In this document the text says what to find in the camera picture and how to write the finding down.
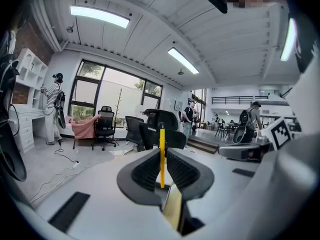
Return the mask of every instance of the desk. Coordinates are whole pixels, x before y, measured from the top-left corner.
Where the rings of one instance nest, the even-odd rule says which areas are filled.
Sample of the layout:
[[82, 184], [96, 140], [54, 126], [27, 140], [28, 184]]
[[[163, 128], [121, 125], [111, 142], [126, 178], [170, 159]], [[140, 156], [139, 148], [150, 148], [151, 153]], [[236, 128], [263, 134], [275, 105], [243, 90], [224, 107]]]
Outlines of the desk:
[[12, 107], [10, 108], [9, 114], [11, 120], [9, 123], [13, 134], [15, 134], [18, 130], [18, 116], [20, 130], [19, 133], [14, 136], [14, 140], [16, 145], [18, 146], [20, 153], [24, 154], [35, 146], [32, 120], [44, 118], [45, 114], [41, 109], [37, 108], [17, 107], [16, 112]]

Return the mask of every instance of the gray floor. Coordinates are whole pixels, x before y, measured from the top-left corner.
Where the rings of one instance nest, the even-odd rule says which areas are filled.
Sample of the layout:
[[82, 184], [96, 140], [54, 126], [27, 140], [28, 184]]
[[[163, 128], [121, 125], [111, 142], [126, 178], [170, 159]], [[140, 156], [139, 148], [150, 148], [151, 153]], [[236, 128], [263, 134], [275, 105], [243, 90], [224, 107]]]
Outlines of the gray floor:
[[[27, 179], [25, 182], [17, 181], [17, 184], [25, 196], [32, 202], [34, 208], [38, 207], [41, 201], [50, 195], [46, 192], [52, 190], [60, 182], [62, 183], [58, 187], [89, 167], [113, 159], [121, 159], [124, 157], [123, 154], [134, 146], [130, 142], [126, 144], [126, 141], [119, 141], [119, 146], [114, 147], [112, 144], [106, 144], [105, 151], [102, 151], [102, 143], [97, 143], [92, 151], [90, 146], [92, 142], [90, 140], [77, 140], [75, 149], [72, 149], [74, 144], [73, 139], [64, 138], [63, 140], [62, 149], [64, 151], [61, 154], [69, 157], [71, 160], [79, 161], [79, 164], [75, 168], [73, 168], [75, 162], [71, 162], [67, 158], [55, 154], [55, 151], [60, 147], [59, 144], [46, 145], [45, 138], [35, 137], [35, 147], [22, 155], [27, 171]], [[189, 147], [187, 150], [193, 154], [207, 154], [193, 147]], [[127, 156], [134, 153], [136, 153], [135, 150], [129, 152]]]
[[230, 138], [224, 139], [220, 135], [216, 136], [216, 130], [206, 130], [206, 129], [197, 129], [196, 132], [192, 132], [191, 135], [201, 138], [204, 141], [218, 144], [219, 146], [227, 146], [233, 144], [233, 134], [230, 135]]

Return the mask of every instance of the black hat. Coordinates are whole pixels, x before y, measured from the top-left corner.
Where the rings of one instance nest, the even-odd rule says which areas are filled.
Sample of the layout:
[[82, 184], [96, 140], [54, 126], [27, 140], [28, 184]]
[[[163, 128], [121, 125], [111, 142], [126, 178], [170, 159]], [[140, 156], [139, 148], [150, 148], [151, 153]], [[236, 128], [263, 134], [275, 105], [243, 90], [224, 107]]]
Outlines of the black hat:
[[61, 74], [61, 73], [58, 73], [58, 74], [54, 74], [53, 76], [52, 76], [53, 78], [64, 78], [64, 75], [63, 74]]
[[258, 106], [259, 108], [261, 108], [261, 105], [259, 102], [255, 101], [254, 103], [252, 103], [252, 106]]

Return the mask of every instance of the ceiling light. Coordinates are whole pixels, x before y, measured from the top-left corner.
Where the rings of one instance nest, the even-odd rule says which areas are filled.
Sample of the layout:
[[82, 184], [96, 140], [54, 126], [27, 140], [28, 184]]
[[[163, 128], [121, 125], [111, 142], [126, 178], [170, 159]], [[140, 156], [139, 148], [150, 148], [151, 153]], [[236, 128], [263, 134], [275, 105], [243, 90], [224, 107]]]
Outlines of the ceiling light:
[[292, 54], [297, 39], [297, 26], [293, 18], [289, 20], [288, 32], [286, 34], [285, 45], [280, 60], [287, 62]]
[[129, 19], [122, 17], [120, 15], [107, 12], [104, 10], [100, 10], [100, 9], [95, 9], [95, 8], [72, 5], [70, 6], [70, 11], [71, 11], [71, 14], [75, 16], [84, 16], [84, 17], [94, 18], [94, 19], [116, 24], [123, 28], [126, 28], [130, 21]]
[[171, 48], [168, 51], [172, 57], [182, 63], [188, 70], [190, 70], [193, 74], [198, 74], [199, 71], [175, 48]]

